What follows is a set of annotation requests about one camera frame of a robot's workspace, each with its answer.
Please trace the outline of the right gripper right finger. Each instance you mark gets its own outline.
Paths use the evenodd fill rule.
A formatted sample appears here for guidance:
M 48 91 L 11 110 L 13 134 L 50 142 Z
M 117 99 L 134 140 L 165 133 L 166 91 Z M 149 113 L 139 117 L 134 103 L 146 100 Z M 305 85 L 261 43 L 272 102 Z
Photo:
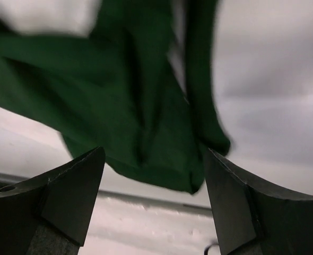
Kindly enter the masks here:
M 212 150 L 204 169 L 222 254 L 313 254 L 313 195 L 269 182 Z

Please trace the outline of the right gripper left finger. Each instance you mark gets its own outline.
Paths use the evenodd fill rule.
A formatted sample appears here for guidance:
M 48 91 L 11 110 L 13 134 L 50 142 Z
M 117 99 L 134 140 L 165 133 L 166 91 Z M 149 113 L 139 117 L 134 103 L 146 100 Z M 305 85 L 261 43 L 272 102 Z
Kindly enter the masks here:
M 104 165 L 97 147 L 27 180 L 0 173 L 0 254 L 78 254 Z

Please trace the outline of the white and green t-shirt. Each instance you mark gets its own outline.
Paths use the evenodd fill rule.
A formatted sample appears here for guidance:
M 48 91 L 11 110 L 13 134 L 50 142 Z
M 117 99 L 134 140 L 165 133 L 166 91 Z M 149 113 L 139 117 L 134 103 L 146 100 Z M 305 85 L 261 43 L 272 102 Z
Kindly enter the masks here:
M 207 149 L 313 184 L 313 1 L 0 1 L 0 108 L 169 190 Z

